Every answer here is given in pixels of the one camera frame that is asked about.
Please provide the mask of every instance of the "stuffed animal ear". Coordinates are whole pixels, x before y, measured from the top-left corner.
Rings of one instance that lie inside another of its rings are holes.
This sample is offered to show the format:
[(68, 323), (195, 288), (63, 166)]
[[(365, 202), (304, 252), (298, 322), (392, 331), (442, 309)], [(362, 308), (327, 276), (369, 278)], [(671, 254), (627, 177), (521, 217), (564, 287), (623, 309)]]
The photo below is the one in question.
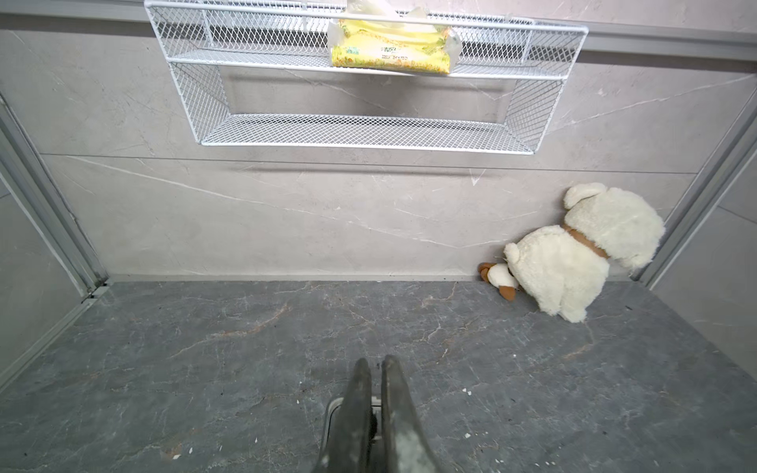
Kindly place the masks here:
[(579, 201), (594, 197), (597, 194), (602, 194), (607, 191), (607, 187), (599, 182), (592, 182), (590, 184), (574, 185), (565, 193), (565, 198), (562, 199), (565, 208), (570, 210)]

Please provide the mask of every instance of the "metal mesh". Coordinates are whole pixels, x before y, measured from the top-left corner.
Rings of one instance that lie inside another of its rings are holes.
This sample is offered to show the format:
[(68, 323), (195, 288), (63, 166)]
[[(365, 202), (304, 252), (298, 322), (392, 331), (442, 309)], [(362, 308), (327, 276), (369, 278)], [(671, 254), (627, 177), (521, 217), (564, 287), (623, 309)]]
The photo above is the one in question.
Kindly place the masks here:
[(205, 64), (170, 66), (195, 140), (200, 142), (230, 114), (220, 69)]
[[(209, 5), (275, 8), (280, 12), (264, 14), (197, 10), (181, 8), (182, 3), (175, 3), (176, 6), (173, 7), (156, 6), (148, 9), (170, 61), (191, 60), (201, 52), (200, 56), (206, 61), (227, 64), (245, 61), (238, 54), (235, 56), (225, 53), (255, 52), (289, 56), (285, 65), (290, 66), (308, 64), (321, 68), (332, 67), (326, 31), (329, 21), (339, 16), (344, 9), (342, 5), (205, 2)], [(321, 13), (328, 17), (296, 15), (302, 11)], [(497, 68), (506, 68), (510, 76), (517, 78), (521, 75), (518, 68), (525, 68), (527, 74), (538, 69), (540, 76), (562, 79), (567, 75), (586, 35), (585, 30), (578, 26), (569, 27), (572, 29), (566, 31), (566, 26), (555, 24), (551, 25), (554, 29), (549, 29), (549, 23), (525, 18), (431, 13), (429, 19), (451, 23), (463, 42), (463, 52), (453, 74), (478, 71), (481, 76), (487, 76)], [(510, 27), (499, 28), (497, 25)], [(309, 61), (309, 58), (319, 58), (320, 61)]]
[(450, 76), (518, 79), (504, 124), (230, 114), (219, 66), (403, 73), (331, 65), (326, 31), (329, 21), (342, 14), (342, 5), (259, 0), (147, 0), (145, 4), (195, 138), (203, 145), (322, 145), (533, 154), (587, 33), (580, 26), (526, 18), (429, 15), (433, 21), (450, 24), (463, 42), (463, 51)]
[(519, 80), (512, 91), (505, 124), (529, 149), (539, 148), (564, 82)]
[(429, 118), (234, 114), (202, 142), (250, 143), (533, 154), (501, 123)]

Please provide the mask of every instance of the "plastic wrapper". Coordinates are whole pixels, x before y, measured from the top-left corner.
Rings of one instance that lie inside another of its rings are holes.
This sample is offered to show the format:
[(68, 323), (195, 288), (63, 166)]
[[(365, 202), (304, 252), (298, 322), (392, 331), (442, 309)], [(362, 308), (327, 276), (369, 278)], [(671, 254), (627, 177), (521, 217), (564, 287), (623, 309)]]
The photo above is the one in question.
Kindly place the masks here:
[[(400, 18), (382, 0), (351, 0), (344, 11)], [(426, 18), (427, 14), (415, 8), (406, 17)], [(405, 72), (448, 74), (463, 50), (448, 26), (388, 21), (332, 20), (328, 42), (334, 66)]]

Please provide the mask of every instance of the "brown collar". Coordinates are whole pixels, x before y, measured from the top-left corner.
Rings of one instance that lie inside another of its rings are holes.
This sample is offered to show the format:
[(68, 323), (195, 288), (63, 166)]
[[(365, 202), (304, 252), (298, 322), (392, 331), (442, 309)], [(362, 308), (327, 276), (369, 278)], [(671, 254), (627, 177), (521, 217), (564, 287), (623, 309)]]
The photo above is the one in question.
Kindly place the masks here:
[(567, 224), (563, 223), (562, 227), (564, 230), (569, 233), (578, 243), (584, 245), (585, 247), (592, 250), (598, 257), (604, 258), (605, 260), (609, 259), (609, 256), (607, 256), (607, 253), (600, 247), (597, 247), (593, 241), (591, 241), (589, 238), (586, 238), (586, 235), (579, 232), (578, 230), (572, 228), (571, 226), (568, 226)]

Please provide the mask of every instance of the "floor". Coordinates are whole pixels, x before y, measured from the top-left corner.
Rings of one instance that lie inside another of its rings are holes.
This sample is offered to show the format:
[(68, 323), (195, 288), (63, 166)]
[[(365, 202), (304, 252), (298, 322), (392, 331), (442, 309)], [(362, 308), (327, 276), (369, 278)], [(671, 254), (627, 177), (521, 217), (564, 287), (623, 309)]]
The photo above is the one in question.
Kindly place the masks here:
[(124, 282), (0, 397), (0, 471), (306, 472), (387, 353), (450, 472), (757, 462), (757, 383), (636, 283), (573, 325), (483, 282)]

